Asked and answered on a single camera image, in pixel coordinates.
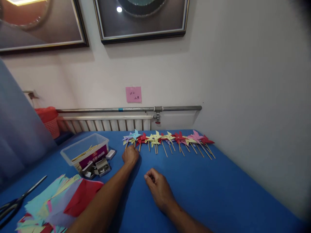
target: white radiator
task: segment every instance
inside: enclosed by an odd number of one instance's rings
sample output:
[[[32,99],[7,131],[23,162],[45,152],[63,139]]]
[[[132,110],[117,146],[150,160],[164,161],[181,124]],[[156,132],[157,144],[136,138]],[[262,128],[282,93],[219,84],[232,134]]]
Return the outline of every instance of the white radiator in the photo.
[[[60,116],[57,123],[61,131],[74,134],[82,131],[151,130],[152,116]]]

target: stack of colored paper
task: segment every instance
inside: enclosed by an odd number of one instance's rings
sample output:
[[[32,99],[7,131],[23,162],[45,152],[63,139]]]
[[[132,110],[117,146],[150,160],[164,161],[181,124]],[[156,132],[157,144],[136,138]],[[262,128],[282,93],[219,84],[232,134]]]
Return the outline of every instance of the stack of colored paper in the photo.
[[[79,175],[57,178],[25,205],[26,214],[17,223],[18,233],[62,233],[84,211],[104,184]]]

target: hand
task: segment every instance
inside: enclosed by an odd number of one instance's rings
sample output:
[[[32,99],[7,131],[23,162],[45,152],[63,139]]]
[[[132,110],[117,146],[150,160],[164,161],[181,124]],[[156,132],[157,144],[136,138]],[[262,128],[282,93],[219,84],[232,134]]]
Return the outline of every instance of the hand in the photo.
[[[129,165],[132,168],[137,163],[138,158],[139,158],[139,153],[137,149],[134,148],[133,145],[128,146],[122,155],[124,165]]]
[[[156,205],[163,213],[167,214],[170,209],[178,206],[165,176],[151,168],[144,178]]]

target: red basket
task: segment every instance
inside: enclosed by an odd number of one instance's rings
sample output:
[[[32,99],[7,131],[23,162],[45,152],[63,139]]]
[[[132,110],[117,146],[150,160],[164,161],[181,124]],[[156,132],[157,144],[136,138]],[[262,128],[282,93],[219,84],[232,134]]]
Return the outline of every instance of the red basket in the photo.
[[[51,133],[53,139],[59,137],[59,128],[57,125],[58,113],[54,107],[35,109],[45,127]]]

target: forearm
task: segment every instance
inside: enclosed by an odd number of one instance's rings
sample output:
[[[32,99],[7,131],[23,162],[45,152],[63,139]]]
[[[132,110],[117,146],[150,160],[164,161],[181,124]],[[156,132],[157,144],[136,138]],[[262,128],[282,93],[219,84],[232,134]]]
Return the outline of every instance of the forearm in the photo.
[[[66,232],[107,231],[134,165],[135,164],[124,164],[99,190],[87,208]]]
[[[177,203],[172,204],[166,214],[180,233],[212,233],[210,229],[187,214]]]

